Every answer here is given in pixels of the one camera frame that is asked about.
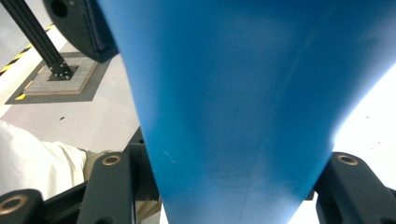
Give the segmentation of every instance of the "screw hole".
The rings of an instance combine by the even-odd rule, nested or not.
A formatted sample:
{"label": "screw hole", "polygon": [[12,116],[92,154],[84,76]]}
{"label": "screw hole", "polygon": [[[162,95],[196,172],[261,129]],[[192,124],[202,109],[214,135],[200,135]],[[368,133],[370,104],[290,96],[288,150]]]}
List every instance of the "screw hole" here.
{"label": "screw hole", "polygon": [[0,215],[10,214],[20,209],[27,202],[27,197],[19,194],[0,203]]}
{"label": "screw hole", "polygon": [[55,0],[50,7],[57,17],[65,18],[68,14],[67,5],[63,1]]}
{"label": "screw hole", "polygon": [[96,224],[111,224],[111,223],[113,223],[113,218],[111,217],[102,217],[96,222]]}
{"label": "screw hole", "polygon": [[396,221],[394,219],[391,219],[388,217],[383,217],[383,218],[381,218],[381,223],[382,224],[396,224]]}
{"label": "screw hole", "polygon": [[114,165],[121,161],[120,156],[108,156],[102,160],[103,165]]}
{"label": "screw hole", "polygon": [[348,157],[347,155],[338,156],[338,160],[343,162],[343,163],[345,163],[345,164],[348,164],[348,165],[357,165],[358,164],[357,160],[355,160],[355,159],[353,159],[351,157]]}

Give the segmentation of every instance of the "white sleeve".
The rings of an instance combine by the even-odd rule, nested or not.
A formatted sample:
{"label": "white sleeve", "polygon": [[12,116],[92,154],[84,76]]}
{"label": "white sleeve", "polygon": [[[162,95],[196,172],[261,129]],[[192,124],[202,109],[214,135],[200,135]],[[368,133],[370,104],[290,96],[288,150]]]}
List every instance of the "white sleeve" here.
{"label": "white sleeve", "polygon": [[0,120],[0,195],[38,189],[44,200],[84,181],[86,154],[63,143],[39,141]]}

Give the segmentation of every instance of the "blue fabric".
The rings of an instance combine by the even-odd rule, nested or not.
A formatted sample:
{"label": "blue fabric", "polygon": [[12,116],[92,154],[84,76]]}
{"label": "blue fabric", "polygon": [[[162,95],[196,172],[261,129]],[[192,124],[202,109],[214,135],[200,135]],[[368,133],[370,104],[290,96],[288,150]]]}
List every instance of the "blue fabric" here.
{"label": "blue fabric", "polygon": [[396,62],[395,1],[99,5],[169,223],[286,223]]}

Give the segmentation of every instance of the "black bracket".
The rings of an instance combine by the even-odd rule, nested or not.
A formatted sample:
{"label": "black bracket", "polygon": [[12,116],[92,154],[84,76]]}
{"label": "black bracket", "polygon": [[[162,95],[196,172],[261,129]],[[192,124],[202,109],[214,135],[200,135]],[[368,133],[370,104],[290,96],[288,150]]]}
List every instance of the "black bracket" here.
{"label": "black bracket", "polygon": [[49,80],[70,80],[77,68],[69,67],[25,1],[0,0],[0,2],[47,64],[52,73]]}
{"label": "black bracket", "polygon": [[160,197],[140,136],[138,130],[123,152],[98,158],[88,182],[45,202],[35,189],[1,196],[0,223],[135,224],[134,202],[158,201]]}
{"label": "black bracket", "polygon": [[396,224],[395,191],[358,157],[334,152],[315,191],[321,224]]}

